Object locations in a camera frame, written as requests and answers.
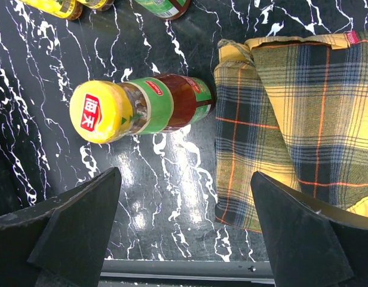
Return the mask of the yellow label bottle brown cap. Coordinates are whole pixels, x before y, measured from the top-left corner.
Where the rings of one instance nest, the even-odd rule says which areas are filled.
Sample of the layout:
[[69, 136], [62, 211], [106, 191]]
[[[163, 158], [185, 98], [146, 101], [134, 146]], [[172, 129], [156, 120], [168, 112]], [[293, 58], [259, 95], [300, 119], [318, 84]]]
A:
[[76, 20], [83, 5], [76, 0], [22, 0], [27, 5], [65, 20]]

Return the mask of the short green label sauce bottle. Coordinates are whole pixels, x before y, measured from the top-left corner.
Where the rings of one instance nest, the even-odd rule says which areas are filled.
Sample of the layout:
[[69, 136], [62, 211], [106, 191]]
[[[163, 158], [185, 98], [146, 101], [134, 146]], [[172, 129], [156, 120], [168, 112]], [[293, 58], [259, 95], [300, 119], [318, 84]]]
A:
[[174, 132], [208, 116], [215, 104], [203, 80], [157, 74], [123, 83], [82, 83], [70, 99], [69, 115], [83, 139], [106, 144], [127, 135]]

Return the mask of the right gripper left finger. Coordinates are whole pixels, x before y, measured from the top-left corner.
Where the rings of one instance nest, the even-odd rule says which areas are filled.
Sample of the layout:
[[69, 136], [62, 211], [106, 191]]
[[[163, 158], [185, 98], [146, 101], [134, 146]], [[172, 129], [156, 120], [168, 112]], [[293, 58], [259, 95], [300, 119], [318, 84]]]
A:
[[97, 286], [121, 183], [113, 167], [0, 216], [0, 286]]

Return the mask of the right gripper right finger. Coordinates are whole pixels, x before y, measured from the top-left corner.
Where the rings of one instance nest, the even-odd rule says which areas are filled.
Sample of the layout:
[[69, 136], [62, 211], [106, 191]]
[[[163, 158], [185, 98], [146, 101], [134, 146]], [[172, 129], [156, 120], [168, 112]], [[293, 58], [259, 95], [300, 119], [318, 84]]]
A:
[[276, 286], [368, 286], [368, 217], [262, 172], [250, 185]]

